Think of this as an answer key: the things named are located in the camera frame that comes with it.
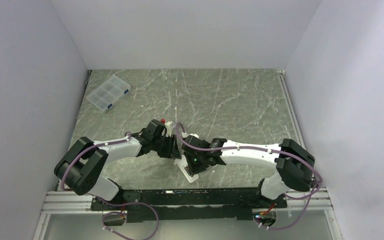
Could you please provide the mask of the white remote control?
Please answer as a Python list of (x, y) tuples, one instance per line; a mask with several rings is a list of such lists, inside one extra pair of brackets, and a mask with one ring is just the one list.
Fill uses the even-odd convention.
[(199, 179), (198, 174), (190, 171), (187, 159), (184, 155), (181, 156), (181, 159), (175, 159), (174, 164), (181, 170), (189, 183), (193, 183)]

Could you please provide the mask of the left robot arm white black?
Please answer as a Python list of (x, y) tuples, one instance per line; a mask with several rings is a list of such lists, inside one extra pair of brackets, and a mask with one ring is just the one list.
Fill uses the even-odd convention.
[(177, 139), (169, 134), (167, 123), (153, 119), (136, 133), (127, 132), (123, 138), (92, 141), (79, 138), (56, 164), (53, 172), (65, 186), (77, 195), (95, 195), (104, 199), (111, 210), (124, 203), (124, 190), (116, 182), (101, 176), (106, 163), (135, 158), (154, 151), (160, 158), (181, 159)]

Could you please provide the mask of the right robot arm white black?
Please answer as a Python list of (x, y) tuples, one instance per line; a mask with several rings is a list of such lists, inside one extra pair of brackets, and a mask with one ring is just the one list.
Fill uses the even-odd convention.
[(259, 183), (255, 194), (256, 203), (262, 208), (269, 207), (289, 190), (308, 192), (311, 188), (315, 158), (292, 139), (258, 145), (225, 138), (207, 142), (189, 134), (180, 137), (180, 141), (192, 175), (216, 165), (243, 164), (273, 169), (274, 174)]

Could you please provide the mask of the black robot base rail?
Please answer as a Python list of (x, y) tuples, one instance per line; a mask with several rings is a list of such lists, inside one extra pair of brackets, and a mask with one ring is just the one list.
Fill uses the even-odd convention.
[(128, 223), (156, 218), (151, 209), (136, 202), (152, 206), (160, 220), (251, 220), (258, 211), (288, 206), (283, 194), (271, 200), (258, 195), (256, 187), (125, 190), (123, 199), (115, 203), (132, 203), (125, 207)]

